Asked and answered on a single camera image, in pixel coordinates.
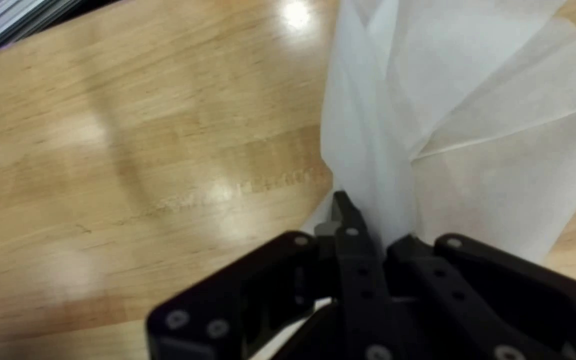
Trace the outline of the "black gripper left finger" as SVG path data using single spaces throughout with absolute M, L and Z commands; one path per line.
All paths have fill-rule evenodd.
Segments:
M 273 360 L 394 360 L 391 297 L 349 195 L 319 233 L 285 233 L 158 305 L 150 360 L 250 360 L 289 327 Z

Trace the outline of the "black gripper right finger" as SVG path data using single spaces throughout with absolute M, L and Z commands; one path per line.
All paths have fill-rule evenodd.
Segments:
M 389 289 L 411 298 L 438 360 L 576 360 L 576 280 L 444 234 L 386 250 Z

